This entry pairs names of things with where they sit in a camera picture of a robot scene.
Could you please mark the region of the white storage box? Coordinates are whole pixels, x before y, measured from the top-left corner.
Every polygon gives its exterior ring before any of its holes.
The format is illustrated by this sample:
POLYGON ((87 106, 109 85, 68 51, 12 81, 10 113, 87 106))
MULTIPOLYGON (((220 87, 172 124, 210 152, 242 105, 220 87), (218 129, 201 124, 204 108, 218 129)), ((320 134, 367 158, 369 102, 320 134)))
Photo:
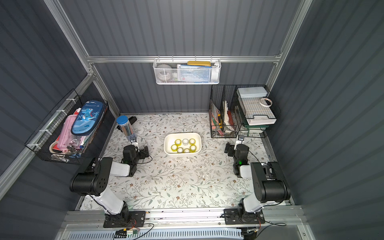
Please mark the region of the white storage box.
MULTIPOLYGON (((190 148, 191 144, 189 143, 188 145, 183 145, 183 143, 178 146, 178 148, 190 148)), ((175 134, 169 134, 165 137, 164 140, 164 152, 171 156, 171 157, 192 157, 196 156, 197 154, 200 153, 202 149, 202 139, 201 136, 198 133, 175 133, 175 134), (171 146, 175 145, 175 140, 180 139, 181 141, 183 139, 195 139, 196 144, 195 146, 197 147, 197 150, 194 153, 181 153, 178 154, 177 151, 173 152, 171 150, 171 146)))

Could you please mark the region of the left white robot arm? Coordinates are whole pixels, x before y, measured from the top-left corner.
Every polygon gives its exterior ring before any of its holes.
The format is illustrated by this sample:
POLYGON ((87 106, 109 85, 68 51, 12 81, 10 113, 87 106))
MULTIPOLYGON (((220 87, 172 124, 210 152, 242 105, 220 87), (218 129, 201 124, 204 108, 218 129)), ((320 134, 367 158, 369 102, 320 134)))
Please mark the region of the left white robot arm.
POLYGON ((130 144, 123 148, 123 158, 120 162, 115 162, 110 157, 93 158, 83 162, 70 182, 70 191, 91 197, 109 216, 121 215, 128 207, 109 188, 109 178, 133 177, 140 160, 149 156, 148 146, 140 149, 139 144, 131 140, 130 144))

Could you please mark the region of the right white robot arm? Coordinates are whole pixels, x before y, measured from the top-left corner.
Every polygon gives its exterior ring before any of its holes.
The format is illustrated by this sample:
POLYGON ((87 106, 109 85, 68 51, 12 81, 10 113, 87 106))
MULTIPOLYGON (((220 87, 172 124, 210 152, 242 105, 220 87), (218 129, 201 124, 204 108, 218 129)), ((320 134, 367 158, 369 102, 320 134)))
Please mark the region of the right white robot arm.
POLYGON ((264 207, 276 206, 291 198, 291 189, 277 162, 262 163, 259 160, 250 163, 250 148, 243 144, 245 137, 238 135, 235 144, 227 143, 225 153, 233 157, 234 174, 238 178, 251 179, 253 193, 240 200, 240 216, 256 214, 264 207))

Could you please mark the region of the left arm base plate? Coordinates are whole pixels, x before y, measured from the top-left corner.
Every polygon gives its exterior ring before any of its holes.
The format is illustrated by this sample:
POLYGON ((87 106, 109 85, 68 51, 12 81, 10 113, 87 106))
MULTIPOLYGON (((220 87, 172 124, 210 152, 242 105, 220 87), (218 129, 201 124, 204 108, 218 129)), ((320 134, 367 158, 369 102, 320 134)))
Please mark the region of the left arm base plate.
POLYGON ((103 228, 140 228, 144 226, 146 211, 121 212, 117 215, 105 214, 103 228))

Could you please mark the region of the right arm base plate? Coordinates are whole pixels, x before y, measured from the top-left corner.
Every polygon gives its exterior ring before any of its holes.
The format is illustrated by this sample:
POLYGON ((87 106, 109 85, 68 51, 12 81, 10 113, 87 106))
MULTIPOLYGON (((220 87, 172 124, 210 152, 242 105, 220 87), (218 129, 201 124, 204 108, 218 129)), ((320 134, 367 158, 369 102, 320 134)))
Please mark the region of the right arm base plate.
POLYGON ((224 209, 221 217, 224 218, 226 225, 261 225, 266 222, 262 210, 248 213, 239 209, 224 209))

